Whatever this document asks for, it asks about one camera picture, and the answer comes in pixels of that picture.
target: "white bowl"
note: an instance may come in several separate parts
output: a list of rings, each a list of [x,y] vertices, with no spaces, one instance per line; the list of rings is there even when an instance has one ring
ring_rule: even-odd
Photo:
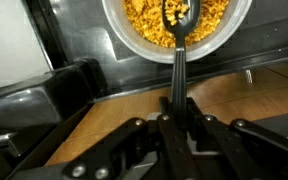
[[[140,36],[126,17],[123,0],[102,0],[106,17],[121,41],[136,54],[159,63],[172,64],[174,48],[155,45]],[[187,62],[202,58],[225,43],[244,20],[252,0],[230,0],[216,30],[186,48]]]

